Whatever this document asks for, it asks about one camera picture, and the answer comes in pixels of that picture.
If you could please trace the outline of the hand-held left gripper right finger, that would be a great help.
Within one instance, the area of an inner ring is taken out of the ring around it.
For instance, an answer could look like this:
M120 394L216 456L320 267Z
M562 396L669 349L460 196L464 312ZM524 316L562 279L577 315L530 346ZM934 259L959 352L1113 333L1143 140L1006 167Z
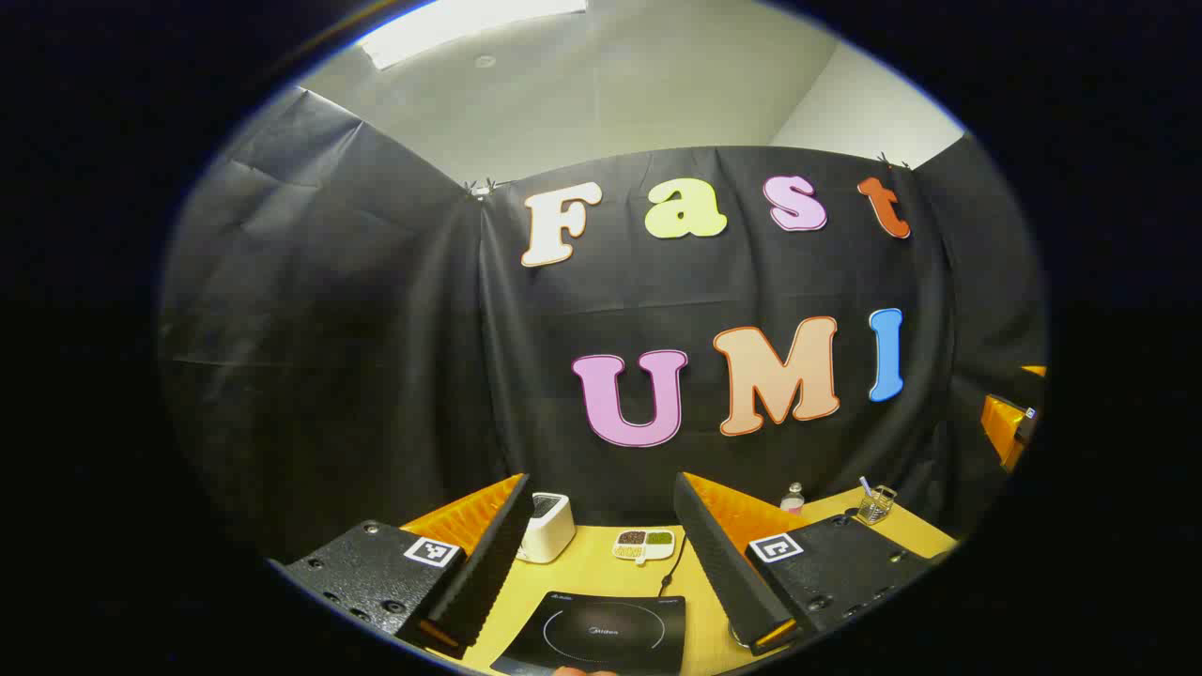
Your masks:
M691 472L678 472L673 506L733 636L754 656L841 629L940 561L853 514L807 523Z

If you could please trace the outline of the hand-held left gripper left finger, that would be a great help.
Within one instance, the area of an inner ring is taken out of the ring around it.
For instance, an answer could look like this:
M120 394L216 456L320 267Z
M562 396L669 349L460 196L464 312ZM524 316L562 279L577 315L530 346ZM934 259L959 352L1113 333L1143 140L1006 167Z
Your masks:
M462 658L514 565L532 505L519 472L400 527L365 518L282 573L357 623Z

